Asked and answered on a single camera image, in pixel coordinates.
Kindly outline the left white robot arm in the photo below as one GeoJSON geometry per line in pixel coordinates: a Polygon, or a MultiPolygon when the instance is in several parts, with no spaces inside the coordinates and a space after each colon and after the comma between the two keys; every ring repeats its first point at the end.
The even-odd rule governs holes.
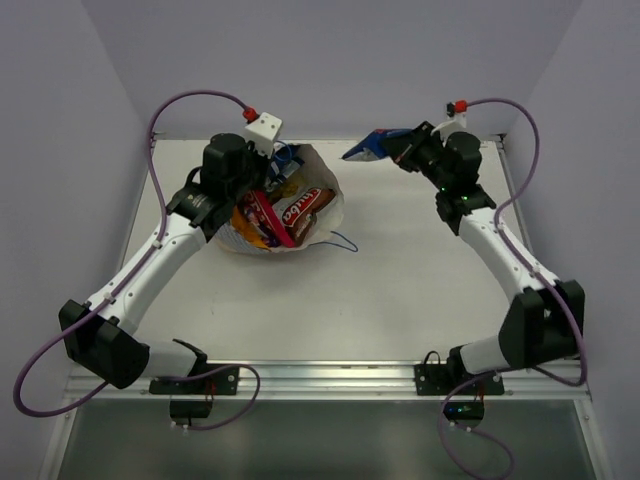
{"type": "Polygon", "coordinates": [[[159,225],[124,267],[84,303],[59,312],[68,357],[124,389],[143,376],[173,380],[185,392],[208,379],[206,355],[182,341],[151,346],[135,333],[147,310],[181,266],[232,217],[250,190],[263,185],[269,159],[253,141],[213,136],[202,164],[162,209],[159,225]]]}

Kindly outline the blue white snack bag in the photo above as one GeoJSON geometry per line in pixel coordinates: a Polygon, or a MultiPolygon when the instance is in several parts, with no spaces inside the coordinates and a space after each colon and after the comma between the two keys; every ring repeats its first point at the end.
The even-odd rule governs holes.
{"type": "Polygon", "coordinates": [[[305,161],[299,155],[300,148],[299,144],[282,144],[274,151],[265,180],[267,192],[277,189],[304,165],[305,161]]]}

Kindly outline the dark blue chip bag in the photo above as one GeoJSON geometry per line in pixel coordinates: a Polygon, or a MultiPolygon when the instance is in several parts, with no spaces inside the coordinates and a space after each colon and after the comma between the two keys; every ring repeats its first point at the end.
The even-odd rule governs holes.
{"type": "Polygon", "coordinates": [[[411,129],[375,129],[354,147],[347,150],[341,159],[354,162],[372,162],[390,158],[395,163],[402,150],[410,143],[411,129]]]}

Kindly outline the blue patterned paper bag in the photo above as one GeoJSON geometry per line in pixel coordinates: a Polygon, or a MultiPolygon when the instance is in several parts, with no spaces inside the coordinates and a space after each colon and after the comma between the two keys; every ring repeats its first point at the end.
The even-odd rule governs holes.
{"type": "MultiPolygon", "coordinates": [[[[301,145],[299,155],[305,161],[304,165],[274,191],[267,192],[265,190],[265,183],[263,187],[256,190],[266,194],[271,206],[280,197],[292,196],[301,187],[320,187],[335,191],[336,196],[334,200],[317,214],[317,221],[309,231],[302,245],[300,247],[284,248],[269,228],[260,221],[263,228],[269,234],[270,248],[261,249],[254,247],[232,227],[230,220],[223,225],[214,236],[214,240],[219,247],[229,252],[247,255],[284,253],[302,250],[315,244],[327,243],[331,236],[337,233],[344,218],[344,195],[338,179],[312,145],[299,145],[301,145]]],[[[236,207],[240,207],[245,213],[248,213],[248,210],[252,209],[246,205],[244,197],[236,207]]]]}

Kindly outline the brown cassava chips bag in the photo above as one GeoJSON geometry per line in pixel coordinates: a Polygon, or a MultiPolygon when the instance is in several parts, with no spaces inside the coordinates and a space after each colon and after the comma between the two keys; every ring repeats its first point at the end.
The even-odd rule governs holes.
{"type": "Polygon", "coordinates": [[[317,214],[329,205],[336,193],[332,189],[301,187],[292,196],[280,197],[273,205],[294,247],[300,247],[317,221],[317,214]]]}

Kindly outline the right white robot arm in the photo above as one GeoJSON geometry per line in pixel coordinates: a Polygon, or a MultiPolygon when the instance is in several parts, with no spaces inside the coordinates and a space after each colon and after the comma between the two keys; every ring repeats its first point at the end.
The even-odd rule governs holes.
{"type": "Polygon", "coordinates": [[[509,302],[494,336],[451,349],[445,369],[449,387],[464,393],[485,372],[540,369],[579,355],[584,290],[542,266],[499,218],[479,183],[480,140],[460,127],[443,136],[424,122],[384,135],[380,145],[402,170],[419,172],[436,187],[440,219],[484,262],[509,302]]]}

